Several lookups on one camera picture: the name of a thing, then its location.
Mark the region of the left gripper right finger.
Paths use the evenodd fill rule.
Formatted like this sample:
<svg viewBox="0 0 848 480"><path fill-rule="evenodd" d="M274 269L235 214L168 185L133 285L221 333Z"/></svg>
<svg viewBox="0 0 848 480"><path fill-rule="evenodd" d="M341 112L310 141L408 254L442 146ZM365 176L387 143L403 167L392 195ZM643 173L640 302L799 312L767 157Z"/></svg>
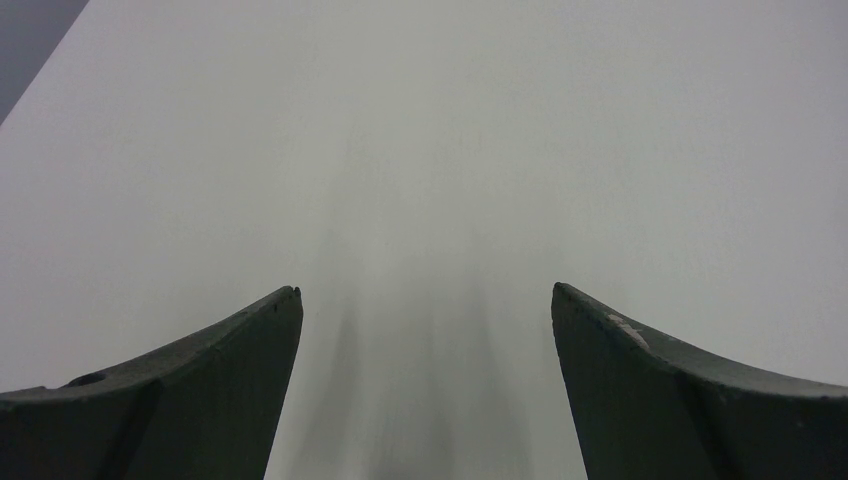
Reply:
<svg viewBox="0 0 848 480"><path fill-rule="evenodd" d="M745 365L577 288L552 330L591 479L843 479L847 390Z"/></svg>

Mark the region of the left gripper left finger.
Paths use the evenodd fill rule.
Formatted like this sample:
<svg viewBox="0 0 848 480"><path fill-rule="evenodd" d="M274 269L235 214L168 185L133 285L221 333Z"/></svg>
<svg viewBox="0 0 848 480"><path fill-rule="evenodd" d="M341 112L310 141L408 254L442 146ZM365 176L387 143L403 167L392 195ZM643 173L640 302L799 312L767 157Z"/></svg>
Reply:
<svg viewBox="0 0 848 480"><path fill-rule="evenodd" d="M58 388L1 396L5 479L260 479L296 358L286 286L232 316Z"/></svg>

